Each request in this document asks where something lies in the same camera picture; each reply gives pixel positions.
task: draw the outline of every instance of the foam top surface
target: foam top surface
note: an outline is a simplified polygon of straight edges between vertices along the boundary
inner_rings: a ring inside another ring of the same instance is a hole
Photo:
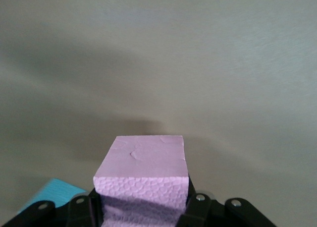
[[[117,136],[95,177],[188,177],[182,136]]]

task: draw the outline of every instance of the pink foam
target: pink foam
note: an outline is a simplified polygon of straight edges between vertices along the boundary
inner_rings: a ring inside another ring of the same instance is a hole
[[[182,136],[118,136],[94,176],[103,226],[175,226],[188,183]]]

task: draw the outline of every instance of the bolt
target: bolt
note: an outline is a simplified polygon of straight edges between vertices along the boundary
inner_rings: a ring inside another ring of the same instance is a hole
[[[240,207],[240,206],[242,206],[241,202],[238,201],[238,200],[232,200],[232,201],[231,201],[231,204],[232,204],[233,206],[235,206],[235,207]]]
[[[199,200],[199,201],[204,201],[204,200],[205,200],[205,196],[202,195],[202,194],[198,194],[198,195],[196,196],[196,199]]]
[[[39,210],[44,210],[48,206],[48,203],[44,203],[38,207]]]
[[[83,203],[85,201],[84,198],[79,198],[76,200],[76,204],[80,204],[80,203]]]

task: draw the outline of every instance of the foam block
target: foam block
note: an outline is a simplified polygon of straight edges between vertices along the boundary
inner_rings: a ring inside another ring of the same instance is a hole
[[[118,136],[94,176],[104,227],[174,227],[188,185],[182,136]]]

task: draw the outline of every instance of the gray backdrop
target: gray backdrop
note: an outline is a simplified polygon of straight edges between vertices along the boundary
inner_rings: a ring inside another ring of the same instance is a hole
[[[197,189],[317,226],[317,0],[0,0],[0,224],[117,135],[185,139]]]

